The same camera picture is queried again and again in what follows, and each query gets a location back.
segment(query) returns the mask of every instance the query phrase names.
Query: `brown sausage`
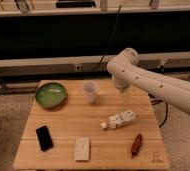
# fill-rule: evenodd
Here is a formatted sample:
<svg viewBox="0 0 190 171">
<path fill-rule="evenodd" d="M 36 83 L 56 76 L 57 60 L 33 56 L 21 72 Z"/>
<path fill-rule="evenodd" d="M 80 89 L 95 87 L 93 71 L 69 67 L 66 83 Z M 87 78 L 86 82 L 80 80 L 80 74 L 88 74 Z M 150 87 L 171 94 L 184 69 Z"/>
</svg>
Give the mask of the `brown sausage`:
<svg viewBox="0 0 190 171">
<path fill-rule="evenodd" d="M 139 134 L 136 137 L 134 144 L 132 145 L 132 148 L 131 148 L 132 158 L 138 154 L 140 147 L 142 145 L 142 141 L 143 141 L 143 137 L 141 134 Z"/>
</svg>

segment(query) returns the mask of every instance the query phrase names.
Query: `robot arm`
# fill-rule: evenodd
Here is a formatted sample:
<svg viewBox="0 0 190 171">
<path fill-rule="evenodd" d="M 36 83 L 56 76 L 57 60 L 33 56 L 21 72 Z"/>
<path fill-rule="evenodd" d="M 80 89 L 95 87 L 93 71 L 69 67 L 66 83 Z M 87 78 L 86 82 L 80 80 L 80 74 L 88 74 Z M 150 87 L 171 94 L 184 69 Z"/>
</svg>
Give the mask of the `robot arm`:
<svg viewBox="0 0 190 171">
<path fill-rule="evenodd" d="M 108 62 L 115 87 L 123 90 L 133 84 L 190 115 L 190 82 L 141 69 L 138 56 L 126 48 Z"/>
</svg>

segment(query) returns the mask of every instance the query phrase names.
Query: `bowl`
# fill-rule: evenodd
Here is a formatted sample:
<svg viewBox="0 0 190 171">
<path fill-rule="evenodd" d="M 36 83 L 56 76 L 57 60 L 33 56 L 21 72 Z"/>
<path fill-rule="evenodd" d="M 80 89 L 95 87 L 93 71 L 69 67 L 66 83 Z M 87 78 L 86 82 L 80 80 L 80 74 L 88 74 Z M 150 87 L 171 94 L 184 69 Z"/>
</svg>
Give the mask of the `bowl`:
<svg viewBox="0 0 190 171">
<path fill-rule="evenodd" d="M 35 99 L 44 108 L 52 108 L 66 99 L 67 93 L 63 85 L 51 82 L 42 85 L 35 94 Z"/>
</svg>

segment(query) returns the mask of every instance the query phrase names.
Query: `white cup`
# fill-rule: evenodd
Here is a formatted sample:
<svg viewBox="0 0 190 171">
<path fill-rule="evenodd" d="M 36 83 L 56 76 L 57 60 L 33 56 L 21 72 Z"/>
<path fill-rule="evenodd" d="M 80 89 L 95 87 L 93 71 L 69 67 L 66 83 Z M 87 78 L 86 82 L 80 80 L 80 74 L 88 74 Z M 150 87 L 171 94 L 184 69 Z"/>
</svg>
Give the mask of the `white cup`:
<svg viewBox="0 0 190 171">
<path fill-rule="evenodd" d="M 94 103 L 99 90 L 99 85 L 95 81 L 85 81 L 82 85 L 83 93 L 89 103 Z"/>
</svg>

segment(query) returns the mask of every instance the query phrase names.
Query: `black panel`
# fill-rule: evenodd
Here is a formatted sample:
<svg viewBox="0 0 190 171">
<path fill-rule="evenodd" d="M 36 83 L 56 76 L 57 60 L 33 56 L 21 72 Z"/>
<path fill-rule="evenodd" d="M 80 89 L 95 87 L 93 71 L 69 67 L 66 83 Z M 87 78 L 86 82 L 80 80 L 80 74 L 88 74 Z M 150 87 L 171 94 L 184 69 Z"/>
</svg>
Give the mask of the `black panel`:
<svg viewBox="0 0 190 171">
<path fill-rule="evenodd" d="M 116 14 L 0 18 L 0 59 L 103 54 Z M 120 14 L 108 54 L 190 51 L 190 12 Z"/>
</svg>

